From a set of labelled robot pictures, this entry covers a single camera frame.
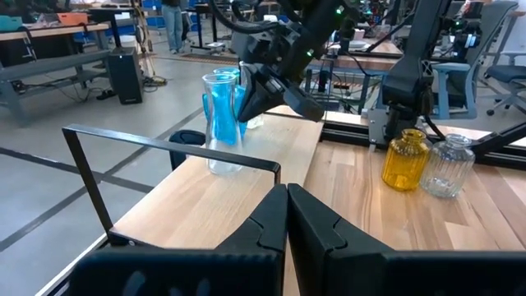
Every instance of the black speaker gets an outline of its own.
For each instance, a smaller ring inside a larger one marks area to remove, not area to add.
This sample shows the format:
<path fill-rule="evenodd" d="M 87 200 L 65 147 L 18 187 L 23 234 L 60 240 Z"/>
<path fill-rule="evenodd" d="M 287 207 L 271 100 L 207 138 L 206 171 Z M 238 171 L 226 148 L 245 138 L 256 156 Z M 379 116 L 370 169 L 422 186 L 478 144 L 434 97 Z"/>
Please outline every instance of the black speaker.
<path fill-rule="evenodd" d="M 108 56 L 113 91 L 121 104 L 142 103 L 142 74 L 135 48 L 116 48 Z"/>

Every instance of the yellow glass jar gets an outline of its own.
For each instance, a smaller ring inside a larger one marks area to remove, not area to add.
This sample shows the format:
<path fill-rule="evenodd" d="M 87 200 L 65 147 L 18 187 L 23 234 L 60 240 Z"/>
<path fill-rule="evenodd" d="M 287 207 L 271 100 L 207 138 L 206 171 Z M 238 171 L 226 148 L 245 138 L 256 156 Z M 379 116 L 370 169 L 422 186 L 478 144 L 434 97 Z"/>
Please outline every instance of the yellow glass jar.
<path fill-rule="evenodd" d="M 400 191 L 418 187 L 422 171 L 426 166 L 429 147 L 424 142 L 426 134 L 418 129 L 405 129 L 402 137 L 389 143 L 382 180 Z"/>

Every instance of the blue chair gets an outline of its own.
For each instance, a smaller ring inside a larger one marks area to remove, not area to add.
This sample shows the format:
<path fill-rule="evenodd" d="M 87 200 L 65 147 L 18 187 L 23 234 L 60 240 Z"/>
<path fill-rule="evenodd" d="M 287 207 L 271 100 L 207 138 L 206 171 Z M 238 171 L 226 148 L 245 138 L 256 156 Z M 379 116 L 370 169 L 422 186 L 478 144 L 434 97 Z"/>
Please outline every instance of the blue chair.
<path fill-rule="evenodd" d="M 509 109 L 512 104 L 518 102 L 526 103 L 526 98 L 519 95 L 519 92 L 526 90 L 526 67 L 515 66 L 515 58 L 526 55 L 526 52 L 502 52 L 501 55 L 510 57 L 508 65 L 495 65 L 487 69 L 487 77 L 492 77 L 505 89 L 509 94 L 484 95 L 481 99 L 494 99 L 497 103 L 493 108 L 486 111 L 487 115 L 495 114 L 495 109 L 504 105 L 504 109 Z"/>
<path fill-rule="evenodd" d="M 466 63 L 446 62 L 432 65 L 438 72 L 438 93 L 432 118 L 476 118 L 478 71 L 483 50 L 493 41 L 502 22 L 510 12 L 517 9 L 517 2 L 498 1 L 484 5 L 482 9 L 482 38 L 475 49 L 466 55 Z"/>

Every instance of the concrete floor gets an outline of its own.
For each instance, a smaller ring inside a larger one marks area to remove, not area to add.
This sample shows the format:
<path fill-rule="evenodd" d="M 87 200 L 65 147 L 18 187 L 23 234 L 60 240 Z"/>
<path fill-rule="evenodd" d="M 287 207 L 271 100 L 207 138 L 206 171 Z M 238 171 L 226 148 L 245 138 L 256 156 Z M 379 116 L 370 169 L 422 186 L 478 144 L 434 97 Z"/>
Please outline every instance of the concrete floor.
<path fill-rule="evenodd" d="M 158 57 L 170 58 L 162 37 L 155 38 Z M 0 109 L 0 148 L 64 164 L 55 169 L 0 153 L 0 295 L 35 294 L 103 233 L 81 178 L 71 172 L 73 160 L 61 127 L 80 123 L 160 139 L 182 128 L 204 129 L 201 77 L 220 66 L 168 59 L 156 59 L 155 66 L 169 82 L 145 94 L 143 104 L 123 106 L 117 98 L 98 101 L 97 94 L 78 104 L 52 91 L 24 102 L 33 118 L 25 128 Z M 108 82 L 98 79 L 91 87 L 106 88 Z M 75 95 L 72 87 L 63 91 Z M 475 120 L 440 124 L 495 131 L 526 119 L 514 108 L 489 118 L 485 110 L 491 104 L 479 101 Z M 167 152 L 92 136 L 82 136 L 81 142 L 91 168 L 105 173 L 99 188 L 114 221 L 170 172 Z"/>

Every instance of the jeans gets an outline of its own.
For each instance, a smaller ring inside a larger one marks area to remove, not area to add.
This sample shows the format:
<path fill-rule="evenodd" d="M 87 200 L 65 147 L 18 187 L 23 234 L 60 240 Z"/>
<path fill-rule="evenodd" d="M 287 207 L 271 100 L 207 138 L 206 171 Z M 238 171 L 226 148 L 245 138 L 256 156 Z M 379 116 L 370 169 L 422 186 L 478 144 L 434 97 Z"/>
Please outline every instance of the jeans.
<path fill-rule="evenodd" d="M 163 18 L 170 50 L 182 49 L 182 13 L 180 7 L 163 5 Z"/>

